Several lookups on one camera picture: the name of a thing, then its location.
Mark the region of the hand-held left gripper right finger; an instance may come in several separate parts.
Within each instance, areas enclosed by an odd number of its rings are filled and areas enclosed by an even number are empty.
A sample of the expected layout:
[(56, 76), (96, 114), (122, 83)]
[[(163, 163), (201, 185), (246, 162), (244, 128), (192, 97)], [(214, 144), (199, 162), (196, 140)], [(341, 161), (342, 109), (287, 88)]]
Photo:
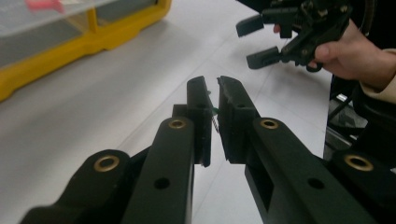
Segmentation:
[(259, 113), (243, 84), (221, 76), (219, 83), (219, 134), (225, 158), (230, 163), (245, 163), (248, 156), (248, 128)]

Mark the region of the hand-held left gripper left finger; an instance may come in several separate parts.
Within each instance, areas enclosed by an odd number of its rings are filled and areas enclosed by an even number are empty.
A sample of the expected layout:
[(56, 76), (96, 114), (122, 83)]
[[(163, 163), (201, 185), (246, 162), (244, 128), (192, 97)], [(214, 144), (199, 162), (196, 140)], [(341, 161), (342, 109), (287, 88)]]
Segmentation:
[(194, 124), (194, 163), (207, 167), (211, 163), (213, 105), (204, 77), (187, 82), (187, 103), (174, 105), (172, 116), (185, 117)]

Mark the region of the yellow organizer box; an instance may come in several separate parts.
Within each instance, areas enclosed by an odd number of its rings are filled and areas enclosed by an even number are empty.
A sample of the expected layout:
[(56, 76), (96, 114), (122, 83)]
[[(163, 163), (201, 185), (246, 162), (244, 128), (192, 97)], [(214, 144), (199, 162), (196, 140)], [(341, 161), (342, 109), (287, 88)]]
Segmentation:
[(87, 55), (127, 42), (168, 13), (172, 0), (60, 0), (64, 12), (0, 0), (0, 102)]

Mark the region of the dark stand frame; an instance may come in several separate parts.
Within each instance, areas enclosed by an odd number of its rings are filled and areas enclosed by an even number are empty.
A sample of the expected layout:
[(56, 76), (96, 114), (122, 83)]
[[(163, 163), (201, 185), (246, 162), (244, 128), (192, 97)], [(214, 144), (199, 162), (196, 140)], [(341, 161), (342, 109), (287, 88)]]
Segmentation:
[(360, 84), (333, 76), (323, 157), (335, 151), (363, 152), (396, 174), (396, 104), (366, 96)]

